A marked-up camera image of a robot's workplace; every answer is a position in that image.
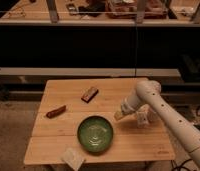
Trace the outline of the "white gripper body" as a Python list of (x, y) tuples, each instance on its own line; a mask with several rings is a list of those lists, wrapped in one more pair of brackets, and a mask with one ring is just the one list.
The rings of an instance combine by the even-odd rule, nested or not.
[(144, 102), (141, 101), (139, 98), (127, 97), (121, 103), (121, 113), (124, 117), (126, 117), (138, 111), (143, 105)]

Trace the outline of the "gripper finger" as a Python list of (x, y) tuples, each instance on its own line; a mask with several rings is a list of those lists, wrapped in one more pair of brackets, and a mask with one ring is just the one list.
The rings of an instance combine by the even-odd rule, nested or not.
[(125, 117), (125, 115), (124, 115), (124, 113), (122, 111), (116, 111), (114, 113), (114, 119), (116, 121), (119, 121), (119, 120), (123, 119), (124, 117)]
[(147, 127), (149, 125), (149, 121), (145, 113), (137, 114), (137, 125), (139, 127)]

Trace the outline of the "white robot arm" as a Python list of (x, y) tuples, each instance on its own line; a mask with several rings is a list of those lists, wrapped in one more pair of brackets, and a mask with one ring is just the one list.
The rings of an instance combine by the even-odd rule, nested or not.
[(160, 95), (161, 84), (154, 80), (138, 81), (114, 114), (116, 120), (135, 113), (143, 105), (149, 105), (178, 139), (184, 150), (200, 169), (200, 131), (171, 107)]

